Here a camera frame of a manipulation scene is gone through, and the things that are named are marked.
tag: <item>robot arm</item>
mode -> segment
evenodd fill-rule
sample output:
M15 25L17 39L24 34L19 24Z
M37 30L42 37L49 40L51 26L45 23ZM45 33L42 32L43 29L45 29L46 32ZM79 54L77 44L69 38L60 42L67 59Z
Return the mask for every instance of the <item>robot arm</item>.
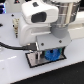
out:
M75 21L80 0L44 0L44 2L34 0L22 5L18 30L20 45L37 43L40 51L65 47L71 42L68 24Z

